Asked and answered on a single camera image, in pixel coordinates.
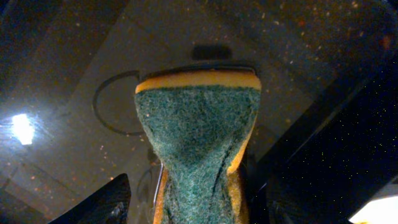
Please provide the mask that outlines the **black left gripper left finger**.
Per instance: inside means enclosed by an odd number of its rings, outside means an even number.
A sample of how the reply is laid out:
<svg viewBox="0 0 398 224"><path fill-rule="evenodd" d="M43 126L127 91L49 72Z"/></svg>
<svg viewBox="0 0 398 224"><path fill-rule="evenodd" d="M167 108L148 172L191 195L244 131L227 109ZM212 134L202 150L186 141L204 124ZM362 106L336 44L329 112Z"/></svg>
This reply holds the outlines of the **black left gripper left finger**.
<svg viewBox="0 0 398 224"><path fill-rule="evenodd" d="M120 174L49 224L126 224L131 200L127 174Z"/></svg>

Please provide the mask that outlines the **green and yellow sponge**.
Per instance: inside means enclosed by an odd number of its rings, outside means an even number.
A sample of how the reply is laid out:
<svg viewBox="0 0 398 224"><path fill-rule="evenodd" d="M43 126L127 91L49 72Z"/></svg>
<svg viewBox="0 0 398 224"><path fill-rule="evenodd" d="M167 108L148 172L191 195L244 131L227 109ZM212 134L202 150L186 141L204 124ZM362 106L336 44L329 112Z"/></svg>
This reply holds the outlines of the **green and yellow sponge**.
<svg viewBox="0 0 398 224"><path fill-rule="evenodd" d="M155 223L247 223L239 166L259 111L252 70L170 72L140 82L137 116L162 164Z"/></svg>

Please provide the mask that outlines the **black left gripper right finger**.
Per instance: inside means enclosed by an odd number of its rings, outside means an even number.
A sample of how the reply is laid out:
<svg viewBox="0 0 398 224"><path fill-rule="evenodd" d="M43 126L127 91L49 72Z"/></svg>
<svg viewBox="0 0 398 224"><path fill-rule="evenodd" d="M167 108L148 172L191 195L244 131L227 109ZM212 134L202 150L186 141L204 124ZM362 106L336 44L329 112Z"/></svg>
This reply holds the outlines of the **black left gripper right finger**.
<svg viewBox="0 0 398 224"><path fill-rule="evenodd" d="M249 224L291 224L294 221L276 197L277 182L259 179L254 154L245 152L241 164Z"/></svg>

